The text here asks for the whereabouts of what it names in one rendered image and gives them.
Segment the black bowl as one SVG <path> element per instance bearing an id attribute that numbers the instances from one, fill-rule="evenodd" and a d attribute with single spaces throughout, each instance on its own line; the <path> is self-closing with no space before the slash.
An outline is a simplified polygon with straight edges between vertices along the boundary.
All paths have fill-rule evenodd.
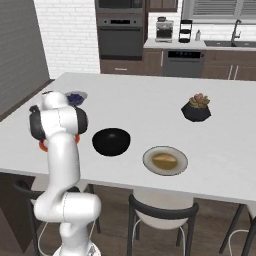
<path id="1" fill-rule="evenodd" d="M 92 145 L 103 156 L 118 156 L 130 146 L 130 134 L 120 128 L 105 128 L 94 134 Z"/>

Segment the tan sweet potato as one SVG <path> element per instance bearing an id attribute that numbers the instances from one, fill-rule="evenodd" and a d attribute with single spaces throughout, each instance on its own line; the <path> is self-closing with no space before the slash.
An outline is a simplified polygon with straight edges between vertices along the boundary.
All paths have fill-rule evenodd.
<path id="1" fill-rule="evenodd" d="M 159 153 L 152 157 L 153 164 L 159 169 L 171 170 L 177 166 L 177 159 L 168 153 Z"/>

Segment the small blue patterned bowl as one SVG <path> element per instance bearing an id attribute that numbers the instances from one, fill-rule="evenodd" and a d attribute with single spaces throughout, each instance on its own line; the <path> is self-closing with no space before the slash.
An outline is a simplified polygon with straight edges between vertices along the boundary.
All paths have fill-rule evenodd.
<path id="1" fill-rule="evenodd" d="M 66 97 L 71 106 L 80 106 L 88 97 L 88 94 L 82 91 L 72 91 L 66 93 Z"/>

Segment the grey plate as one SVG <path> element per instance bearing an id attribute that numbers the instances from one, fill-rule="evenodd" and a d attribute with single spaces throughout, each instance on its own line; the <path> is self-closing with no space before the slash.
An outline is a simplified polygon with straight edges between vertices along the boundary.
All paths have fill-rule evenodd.
<path id="1" fill-rule="evenodd" d="M 177 166 L 171 170 L 163 170 L 156 167 L 152 162 L 152 157 L 159 153 L 168 153 L 177 159 Z M 188 167 L 188 159 L 186 155 L 180 150 L 170 146 L 156 146 L 147 150 L 143 155 L 144 166 L 154 174 L 161 176 L 175 176 L 179 175 Z"/>

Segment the succulent in black pot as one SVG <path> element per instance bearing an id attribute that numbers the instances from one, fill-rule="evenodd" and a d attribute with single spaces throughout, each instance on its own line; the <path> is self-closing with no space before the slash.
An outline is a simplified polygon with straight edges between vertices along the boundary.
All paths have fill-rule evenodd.
<path id="1" fill-rule="evenodd" d="M 195 94 L 181 111 L 184 117 L 192 122 L 203 122 L 211 116 L 208 104 L 210 100 L 202 93 Z"/>

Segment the grey dishwasher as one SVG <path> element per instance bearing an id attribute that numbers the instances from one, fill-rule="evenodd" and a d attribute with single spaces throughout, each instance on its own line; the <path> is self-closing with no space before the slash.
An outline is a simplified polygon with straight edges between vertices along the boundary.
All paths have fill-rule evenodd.
<path id="1" fill-rule="evenodd" d="M 200 78 L 205 52 L 201 50 L 165 50 L 162 75 L 165 77 Z"/>

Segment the orange plate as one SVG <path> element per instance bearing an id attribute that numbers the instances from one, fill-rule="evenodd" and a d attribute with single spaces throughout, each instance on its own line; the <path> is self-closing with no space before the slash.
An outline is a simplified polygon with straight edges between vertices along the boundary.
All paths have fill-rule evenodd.
<path id="1" fill-rule="evenodd" d="M 75 142 L 76 142 L 76 143 L 79 143 L 79 141 L 80 141 L 80 135 L 77 134 L 77 135 L 75 136 Z M 44 152 L 47 152 L 47 151 L 48 151 L 47 141 L 46 141 L 45 139 L 40 140 L 40 141 L 39 141 L 39 147 L 40 147 L 40 149 L 43 150 Z"/>

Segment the silver coffee machine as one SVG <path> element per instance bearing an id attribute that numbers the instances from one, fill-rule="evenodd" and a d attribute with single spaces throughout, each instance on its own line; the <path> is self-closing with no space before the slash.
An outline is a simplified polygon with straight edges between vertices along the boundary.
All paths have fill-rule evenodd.
<path id="1" fill-rule="evenodd" d="M 157 18 L 156 22 L 156 38 L 157 42 L 171 42 L 173 36 L 173 20 L 168 20 L 161 16 Z"/>

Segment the brown base cupboards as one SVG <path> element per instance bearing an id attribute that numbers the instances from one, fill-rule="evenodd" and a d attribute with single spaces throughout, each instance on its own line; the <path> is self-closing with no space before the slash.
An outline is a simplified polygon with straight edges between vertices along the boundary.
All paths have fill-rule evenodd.
<path id="1" fill-rule="evenodd" d="M 163 76 L 162 49 L 145 49 L 141 61 L 101 60 L 103 74 Z M 206 50 L 200 78 L 256 81 L 256 51 Z"/>

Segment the built-in microwave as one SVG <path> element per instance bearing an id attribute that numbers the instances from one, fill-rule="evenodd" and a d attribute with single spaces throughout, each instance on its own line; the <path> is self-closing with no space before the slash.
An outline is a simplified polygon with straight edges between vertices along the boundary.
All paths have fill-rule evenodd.
<path id="1" fill-rule="evenodd" d="M 95 0 L 95 7 L 102 13 L 141 13 L 144 0 Z"/>

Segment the dark kitchen sink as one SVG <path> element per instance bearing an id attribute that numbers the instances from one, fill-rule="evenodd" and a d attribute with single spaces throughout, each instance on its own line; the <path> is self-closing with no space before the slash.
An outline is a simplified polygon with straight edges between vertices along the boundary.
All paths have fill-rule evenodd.
<path id="1" fill-rule="evenodd" d="M 208 47 L 244 47 L 256 48 L 256 41 L 214 41 L 204 40 L 205 45 Z"/>

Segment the silver tap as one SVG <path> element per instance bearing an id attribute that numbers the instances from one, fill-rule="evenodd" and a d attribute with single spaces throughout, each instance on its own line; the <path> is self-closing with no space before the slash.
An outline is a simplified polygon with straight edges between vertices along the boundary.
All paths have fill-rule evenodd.
<path id="1" fill-rule="evenodd" d="M 233 32 L 232 32 L 232 36 L 231 36 L 231 42 L 233 43 L 236 39 L 239 39 L 240 38 L 240 35 L 241 35 L 241 31 L 238 33 L 237 32 L 237 27 L 239 24 L 241 24 L 242 21 L 240 19 L 237 19 L 235 21 L 235 25 L 234 25 L 234 29 L 233 29 Z"/>

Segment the window with blinds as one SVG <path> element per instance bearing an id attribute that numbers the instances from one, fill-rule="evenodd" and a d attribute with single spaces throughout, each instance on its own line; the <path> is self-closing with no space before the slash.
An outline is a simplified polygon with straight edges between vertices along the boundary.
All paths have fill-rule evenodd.
<path id="1" fill-rule="evenodd" d="M 195 23 L 255 23 L 256 0 L 183 0 L 182 18 Z"/>

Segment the built-in wall oven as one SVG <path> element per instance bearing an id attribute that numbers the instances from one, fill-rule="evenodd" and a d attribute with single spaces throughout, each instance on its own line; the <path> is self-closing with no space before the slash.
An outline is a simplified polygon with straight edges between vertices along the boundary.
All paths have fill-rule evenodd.
<path id="1" fill-rule="evenodd" d="M 100 15 L 97 30 L 101 59 L 142 60 L 144 40 L 141 15 Z"/>

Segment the brown wall cupboard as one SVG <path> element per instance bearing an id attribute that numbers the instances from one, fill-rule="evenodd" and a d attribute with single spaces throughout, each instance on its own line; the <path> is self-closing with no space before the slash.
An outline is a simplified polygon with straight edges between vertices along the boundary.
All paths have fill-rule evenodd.
<path id="1" fill-rule="evenodd" d="M 176 12 L 178 0 L 147 0 L 149 12 Z"/>

